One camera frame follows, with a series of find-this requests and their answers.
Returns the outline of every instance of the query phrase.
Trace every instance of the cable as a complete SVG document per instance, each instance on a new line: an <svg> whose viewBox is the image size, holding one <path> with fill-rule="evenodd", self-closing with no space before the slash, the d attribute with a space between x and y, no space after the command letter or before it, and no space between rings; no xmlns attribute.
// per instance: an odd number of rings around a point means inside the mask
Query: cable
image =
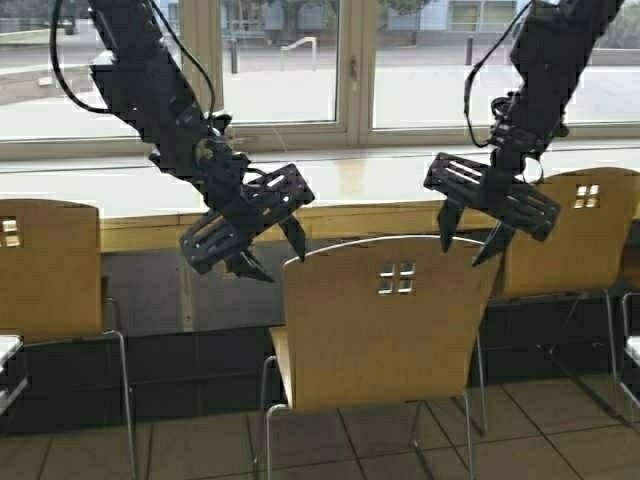
<svg viewBox="0 0 640 480"><path fill-rule="evenodd" d="M148 0L148 1L149 3L151 3L151 6L160 17L160 20L162 20L162 23L164 24L165 28L171 35L171 38L173 38L173 41L176 42L178 47L180 47L180 51L191 61L191 63L193 63L193 65L198 69L198 71L204 77L205 82L207 82L207 87L209 88L209 93L211 95L211 102L209 103L209 116L208 116L208 119L211 122L213 120L213 110L215 108L215 103L216 103L216 93L213 88L213 82L211 81L211 77L206 72L202 64L191 54L191 52L187 49L187 47L185 47L184 44L180 41L180 39L178 38L178 35L176 35L176 32L173 31L173 28L169 24L169 20L167 20L167 17L164 16L164 13L162 12L158 4L155 2L155 0Z"/></svg>
<svg viewBox="0 0 640 480"><path fill-rule="evenodd" d="M56 3L53 6L53 13L51 18L51 27L49 29L49 55L51 56L51 65L53 66L53 73L56 76L56 80L64 90L64 93L78 105L80 108L83 108L91 113L99 113L99 114L107 114L111 113L111 110L107 108L98 108L87 105L78 97L76 97L75 93L71 90L66 80L64 79L64 75L62 74L62 70L60 69L60 61L58 59L58 23L60 22L60 10L62 9L62 1L56 0Z"/></svg>
<svg viewBox="0 0 640 480"><path fill-rule="evenodd" d="M484 64L489 59L489 57L491 55L493 55L493 52L495 52L496 49L502 44L502 42L504 42L504 40L507 38L507 35L509 35L509 32L511 32L511 30L513 30L513 27L515 26L515 24L518 22L518 20L520 20L522 15L525 14L525 12L529 9L529 7L531 7L533 5L533 3L534 3L534 0L530 0L524 7L522 7L522 9L513 18L513 20L511 21L511 23L507 27L507 29L504 31L502 36L498 39L498 41L491 47L491 49L489 49L489 51L486 53L486 55L478 63L476 63L474 65L473 69L471 70L471 73L469 73L469 76L467 77L467 80L465 82L465 85L464 85L464 116L465 116L465 119L467 121L467 127L469 129L469 134L471 135L471 140L473 141L473 144L478 148L484 148L484 147L488 146L489 142L485 142L485 143L482 143L482 144L479 143L478 140L476 139L475 134L473 133L473 125L471 124L471 118L469 116L469 112L471 110L471 89L473 88L473 81L475 80L476 75L478 74L480 69L482 69Z"/></svg>

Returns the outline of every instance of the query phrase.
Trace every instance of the tile floor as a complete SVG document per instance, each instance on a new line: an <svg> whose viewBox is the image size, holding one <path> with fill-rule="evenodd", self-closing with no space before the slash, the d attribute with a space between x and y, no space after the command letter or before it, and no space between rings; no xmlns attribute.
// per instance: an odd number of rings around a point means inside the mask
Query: tile floor
<svg viewBox="0 0 640 480"><path fill-rule="evenodd" d="M585 380L612 398L605 377ZM477 407L477 395L472 400ZM628 428L564 379L493 386L488 400L490 432L475 435L478 480L640 479L639 412L627 410ZM430 472L438 480L466 479L462 411L449 399L426 406L418 437ZM429 478L408 445L414 409L275 417L275 480ZM250 412L140 424L139 479L255 480L258 421ZM122 428L0 437L0 479L126 480L126 452Z"/></svg>

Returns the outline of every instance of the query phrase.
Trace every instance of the building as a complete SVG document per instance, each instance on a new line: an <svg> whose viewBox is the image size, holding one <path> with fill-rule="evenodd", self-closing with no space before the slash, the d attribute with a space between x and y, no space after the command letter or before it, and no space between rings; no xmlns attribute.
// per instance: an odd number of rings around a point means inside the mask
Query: building
<svg viewBox="0 0 640 480"><path fill-rule="evenodd" d="M420 12L389 9L390 31L502 32L526 0L431 0Z"/></svg>

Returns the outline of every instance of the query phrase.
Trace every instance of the black robotic arm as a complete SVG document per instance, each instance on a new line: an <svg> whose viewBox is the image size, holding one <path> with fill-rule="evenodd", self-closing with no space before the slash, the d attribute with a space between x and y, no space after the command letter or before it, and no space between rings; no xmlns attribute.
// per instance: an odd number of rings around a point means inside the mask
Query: black robotic arm
<svg viewBox="0 0 640 480"><path fill-rule="evenodd" d="M495 147L490 165L440 153L427 174L425 187L447 195L438 217L445 251L465 207L499 220L474 259L475 265L502 252L517 230L539 241L553 230L559 205L514 177L522 174L527 158L539 160L555 137L569 134L563 123L567 104L596 41L606 32L623 1L530 3L511 51L511 62L523 83L518 91L492 102L496 122L487 143L478 145ZM475 73L477 70L469 76L467 96Z"/></svg>
<svg viewBox="0 0 640 480"><path fill-rule="evenodd" d="M56 0L54 19L61 3ZM180 240L193 268L204 274L224 260L237 276L272 281L249 246L276 224L304 258L305 232L293 212L311 203L314 195L295 165L267 174L251 168L244 153L233 151L225 137L231 116L214 113L212 98L205 117L164 43L154 12L163 22L166 18L153 0L89 0L89 5L91 20L107 49L91 66L107 108L81 106L113 114L133 127L143 142L155 145L157 151L150 159L161 171L190 182L203 195L211 210ZM51 56L59 83L82 104L60 73L55 28ZM248 173L257 178L244 183Z"/></svg>

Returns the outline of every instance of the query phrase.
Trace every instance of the chair leg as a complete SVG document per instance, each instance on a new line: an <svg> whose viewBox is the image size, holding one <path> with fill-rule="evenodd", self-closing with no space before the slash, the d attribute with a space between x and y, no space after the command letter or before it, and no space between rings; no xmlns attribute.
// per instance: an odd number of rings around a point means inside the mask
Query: chair leg
<svg viewBox="0 0 640 480"><path fill-rule="evenodd" d="M122 333L112 330L105 332L105 335L114 335L118 338L120 345L120 364L122 366L122 388L124 393L124 411L127 421L127 436L129 440L129 467L131 469L131 478L136 480L138 478L138 469L136 464L136 444L135 435L133 432L133 421L131 419L131 397L129 389L129 374L127 372L127 355L125 349L124 336Z"/></svg>
<svg viewBox="0 0 640 480"><path fill-rule="evenodd" d="M265 417L265 428L267 431L267 480L271 480L272 470L273 470L273 462L271 458L271 418L273 415L280 410L288 410L289 407L284 404L274 405L267 411L267 415Z"/></svg>
<svg viewBox="0 0 640 480"><path fill-rule="evenodd" d="M486 435L489 430L489 420L487 418L487 390L484 383L484 364L482 363L482 343L480 334L476 337L476 356L478 361L478 381L480 383L480 405L482 415L482 435Z"/></svg>
<svg viewBox="0 0 640 480"><path fill-rule="evenodd" d="M614 409L619 412L619 398L618 398L618 355L616 353L616 337L613 328L613 307L611 305L611 296L608 290L604 290L605 304L607 307L607 325L609 328L609 352L611 355L611 376L613 384L613 402Z"/></svg>
<svg viewBox="0 0 640 480"><path fill-rule="evenodd" d="M629 311L629 300L631 299L631 297L640 295L639 292L627 292L622 296L622 300L621 300L621 304L622 304L622 322L623 322L623 329L624 329L624 339L625 341L631 336L631 315L630 315L630 311ZM620 351L620 365L623 365L624 362L624 347L622 348L622 350ZM624 405L625 405L625 409L626 409L626 413L627 413L627 418L631 419L632 423L635 423L636 421L636 411L638 408L640 408L640 406L633 400L631 400L632 396L628 393L628 390L626 390L626 387L624 387L624 384L622 385L622 389L625 393L625 395L623 395L623 398L625 399L624 401Z"/></svg>
<svg viewBox="0 0 640 480"><path fill-rule="evenodd" d="M622 321L623 321L623 328L624 328L624 337L629 338L629 336L631 335L631 317L629 315L629 299L631 297L635 297L637 295L640 295L639 292L627 292L622 296Z"/></svg>
<svg viewBox="0 0 640 480"><path fill-rule="evenodd" d="M415 449L420 448L420 442L418 442L418 438L416 436L416 432L418 431L418 425L420 423L420 413L422 411L422 401L418 400L418 404L416 405L416 414L413 417L413 424L411 426L411 437L409 438L409 445L411 445Z"/></svg>
<svg viewBox="0 0 640 480"><path fill-rule="evenodd" d="M618 381L618 356L616 355L616 337L613 329L613 308L611 306L611 296L608 290L604 290L604 299L607 306L607 324L609 327L609 350L611 354L611 373L614 384Z"/></svg>
<svg viewBox="0 0 640 480"><path fill-rule="evenodd" d="M465 392L464 394L464 409L467 417L467 450L468 450L468 470L469 470L469 480L475 479L475 465L473 463L474 454L473 454L473 435L471 434L471 410L469 405L469 392Z"/></svg>
<svg viewBox="0 0 640 480"><path fill-rule="evenodd" d="M262 366L262 379L260 381L260 412L261 419L258 425L258 445L256 445L255 456L253 457L253 465L254 467L258 467L260 464L260 455L262 455L262 445L264 441L264 425L265 425L265 415L267 408L267 382L269 381L269 367L271 364L276 362L276 356L271 355L267 357Z"/></svg>

